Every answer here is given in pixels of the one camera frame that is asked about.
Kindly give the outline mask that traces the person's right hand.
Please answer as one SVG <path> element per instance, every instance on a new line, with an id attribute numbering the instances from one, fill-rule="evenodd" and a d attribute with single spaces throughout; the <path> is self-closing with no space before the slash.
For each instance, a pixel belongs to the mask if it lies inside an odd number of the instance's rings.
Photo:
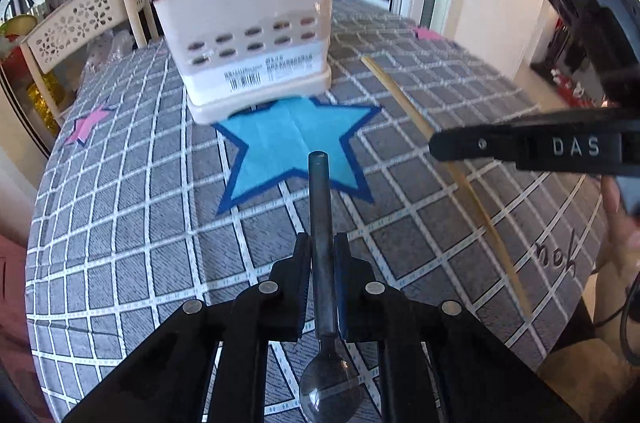
<path id="1" fill-rule="evenodd" d="M 597 267 L 613 264 L 621 277 L 635 275 L 639 271 L 639 221 L 623 207 L 620 188 L 613 177 L 601 178 L 601 197 L 606 234 Z"/>

